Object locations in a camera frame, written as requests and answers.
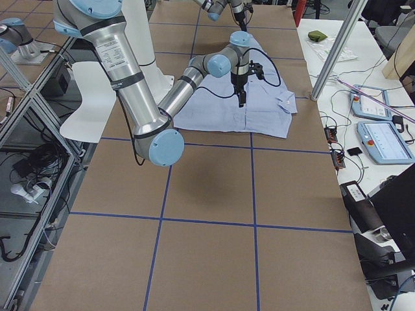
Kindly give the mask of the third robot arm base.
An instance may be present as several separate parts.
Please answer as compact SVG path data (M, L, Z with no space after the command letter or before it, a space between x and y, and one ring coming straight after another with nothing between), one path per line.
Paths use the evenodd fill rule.
M1 20L1 48L16 64L40 65L55 45L36 41L20 18L11 17Z

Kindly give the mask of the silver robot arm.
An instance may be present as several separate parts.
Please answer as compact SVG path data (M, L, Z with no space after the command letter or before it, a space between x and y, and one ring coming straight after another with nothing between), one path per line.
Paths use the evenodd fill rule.
M156 94L150 69L139 63L154 60L148 16L143 1L54 1L54 26L66 36L82 38L95 48L112 89L126 105L135 127L131 134L135 153L155 165L175 164L184 151L184 138L173 118L207 75L231 75L241 106L249 70L250 35L231 34L223 50L196 56L170 88Z
M246 12L254 13L252 3L241 0L194 0L194 2L204 11L207 12L209 19L217 21L224 9L229 6L235 23L241 31L247 32Z

